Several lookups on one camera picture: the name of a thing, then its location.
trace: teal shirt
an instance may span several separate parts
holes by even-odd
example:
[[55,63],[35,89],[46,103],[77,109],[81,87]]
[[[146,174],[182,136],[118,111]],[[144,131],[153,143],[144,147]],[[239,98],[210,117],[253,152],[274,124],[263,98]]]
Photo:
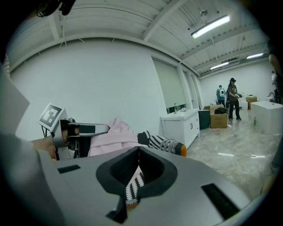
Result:
[[217,91],[216,91],[216,93],[217,93],[217,98],[218,98],[218,100],[220,100],[220,101],[224,101],[225,100],[225,97],[220,97],[219,95],[220,95],[220,89],[218,89]]

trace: ceiling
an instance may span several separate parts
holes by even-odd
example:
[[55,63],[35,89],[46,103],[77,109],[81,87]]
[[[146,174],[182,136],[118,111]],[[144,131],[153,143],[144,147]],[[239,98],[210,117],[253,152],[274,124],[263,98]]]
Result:
[[[201,10],[208,10],[206,20]],[[191,33],[221,16],[230,22],[193,39]],[[106,37],[158,49],[207,76],[221,62],[236,64],[266,52],[268,38],[256,20],[233,0],[76,0],[71,12],[56,11],[24,21],[10,40],[11,70],[51,46],[75,39]]]

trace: person in teal shirt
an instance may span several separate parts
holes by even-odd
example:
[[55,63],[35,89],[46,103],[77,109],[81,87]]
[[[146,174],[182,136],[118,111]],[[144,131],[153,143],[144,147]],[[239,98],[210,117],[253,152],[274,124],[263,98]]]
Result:
[[216,96],[219,104],[223,104],[225,108],[225,95],[226,92],[224,89],[222,89],[222,85],[219,86],[219,89],[216,91]]

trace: faucet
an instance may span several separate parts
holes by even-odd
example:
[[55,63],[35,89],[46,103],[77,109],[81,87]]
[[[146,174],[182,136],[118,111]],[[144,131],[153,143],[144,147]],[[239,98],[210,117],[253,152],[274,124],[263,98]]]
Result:
[[174,114],[177,114],[177,103],[174,104],[174,109],[175,109]]

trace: white backpack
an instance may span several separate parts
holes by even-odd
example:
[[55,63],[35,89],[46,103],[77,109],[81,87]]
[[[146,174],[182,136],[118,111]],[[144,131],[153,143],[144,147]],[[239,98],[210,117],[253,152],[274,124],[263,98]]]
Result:
[[219,96],[220,96],[220,97],[225,97],[225,91],[224,91],[224,89],[221,89],[221,90],[220,90]]

